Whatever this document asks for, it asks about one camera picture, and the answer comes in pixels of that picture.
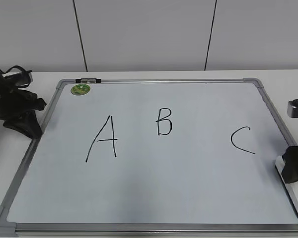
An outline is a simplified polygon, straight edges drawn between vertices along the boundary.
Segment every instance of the whiteboard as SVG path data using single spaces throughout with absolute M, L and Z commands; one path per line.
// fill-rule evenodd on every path
M 298 223 L 274 167 L 288 145 L 254 84 L 104 81 L 82 96 L 73 86 L 60 94 L 8 221 Z M 171 115 L 159 135 L 160 109 L 160 119 Z

